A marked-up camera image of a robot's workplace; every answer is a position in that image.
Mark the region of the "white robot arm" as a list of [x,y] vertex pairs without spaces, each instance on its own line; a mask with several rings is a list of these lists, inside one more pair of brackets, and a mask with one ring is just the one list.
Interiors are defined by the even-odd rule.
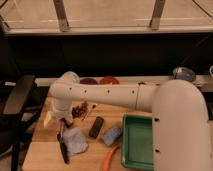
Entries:
[[68,71],[51,84],[50,94],[50,113],[55,118],[66,116],[74,100],[150,112],[154,171],[213,171],[207,104],[188,81],[88,85]]

